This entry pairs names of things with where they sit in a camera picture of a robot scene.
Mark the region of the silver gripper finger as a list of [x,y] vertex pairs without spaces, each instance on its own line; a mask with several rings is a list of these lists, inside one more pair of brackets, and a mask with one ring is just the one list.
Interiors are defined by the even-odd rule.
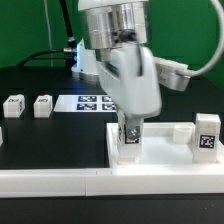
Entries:
[[125,119],[125,137],[128,141],[136,142],[141,138],[143,123],[142,118]]
[[125,115],[122,110],[117,111],[118,117],[118,139],[121,144],[125,143]]

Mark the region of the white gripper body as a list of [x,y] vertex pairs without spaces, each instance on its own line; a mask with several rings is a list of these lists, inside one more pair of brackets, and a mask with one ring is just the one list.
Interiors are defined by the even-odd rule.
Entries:
[[112,49],[109,62],[102,63],[98,69],[102,89],[128,118],[154,117],[162,107],[152,52],[146,47],[140,50],[143,67],[141,76],[134,44]]

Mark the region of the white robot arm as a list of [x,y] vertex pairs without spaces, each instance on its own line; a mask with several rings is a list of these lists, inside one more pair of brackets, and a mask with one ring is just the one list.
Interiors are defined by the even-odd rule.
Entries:
[[117,108],[127,143],[136,143],[146,118],[161,111],[153,54],[147,42],[149,0],[78,0],[84,46],[95,52],[101,88]]

